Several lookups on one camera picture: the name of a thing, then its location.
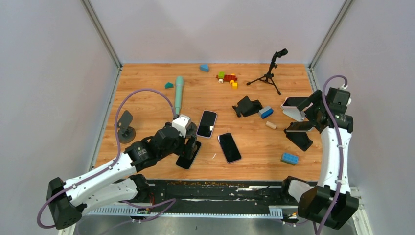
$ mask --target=phone screen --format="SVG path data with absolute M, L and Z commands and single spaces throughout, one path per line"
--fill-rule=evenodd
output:
M 200 146 L 202 146 L 202 144 L 199 141 L 196 141 L 196 151 L 193 153 L 193 157 L 191 159 L 179 157 L 176 161 L 176 165 L 180 166 L 183 169 L 189 170 L 197 153 L 199 152 Z
M 230 133 L 218 136 L 218 140 L 228 163 L 233 163 L 242 158 Z
M 215 126 L 217 114 L 212 111 L 204 110 L 200 119 L 197 135 L 200 137 L 212 137 L 213 128 Z

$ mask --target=black phone holder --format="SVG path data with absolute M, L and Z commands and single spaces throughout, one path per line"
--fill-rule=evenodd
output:
M 259 100 L 251 101 L 249 97 L 246 96 L 238 102 L 238 107 L 232 106 L 232 108 L 235 109 L 236 115 L 240 118 L 241 114 L 242 116 L 247 117 L 258 113 L 259 110 L 262 109 L 262 105 Z
M 121 118 L 117 122 L 118 138 L 120 143 L 129 143 L 136 137 L 136 131 L 130 126 L 133 121 L 133 115 L 127 110 L 124 111 Z
M 284 129 L 285 137 L 305 152 L 313 144 L 313 141 L 310 140 L 306 132 L 290 132 L 290 127 L 292 127 L 293 124 L 294 123 L 292 122 L 287 129 Z

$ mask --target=white wall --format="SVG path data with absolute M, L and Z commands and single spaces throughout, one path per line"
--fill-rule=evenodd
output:
M 321 86 L 349 78 L 349 176 L 376 235 L 415 230 L 414 9 L 413 0 L 355 1 L 316 68 Z
M 309 63 L 344 0 L 92 0 L 123 63 Z
M 116 68 L 78 0 L 0 0 L 0 32 L 0 234 L 55 235 L 47 184 L 86 172 Z

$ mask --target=microphone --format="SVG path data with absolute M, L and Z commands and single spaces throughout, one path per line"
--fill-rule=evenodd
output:
M 288 54 L 288 50 L 286 48 L 282 49 L 281 51 L 275 52 L 278 58 L 281 58 L 282 56 Z
M 176 98 L 174 100 L 174 108 L 176 109 L 176 114 L 179 115 L 180 109 L 182 108 L 182 94 L 184 87 L 184 79 L 182 76 L 176 78 Z

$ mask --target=phone stand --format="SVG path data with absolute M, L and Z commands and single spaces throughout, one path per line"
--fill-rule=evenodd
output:
M 241 114 L 242 116 L 247 117 L 258 113 L 259 110 L 262 109 L 262 105 L 259 100 L 251 101 L 249 100 L 249 97 L 246 96 L 238 102 L 238 107 L 232 106 L 232 108 L 235 109 L 236 115 L 240 118 Z
M 135 129 L 130 126 L 132 121 L 133 115 L 131 115 L 131 113 L 127 110 L 124 111 L 121 118 L 117 122 L 117 126 L 119 128 L 118 138 L 120 143 L 129 143 L 136 137 Z

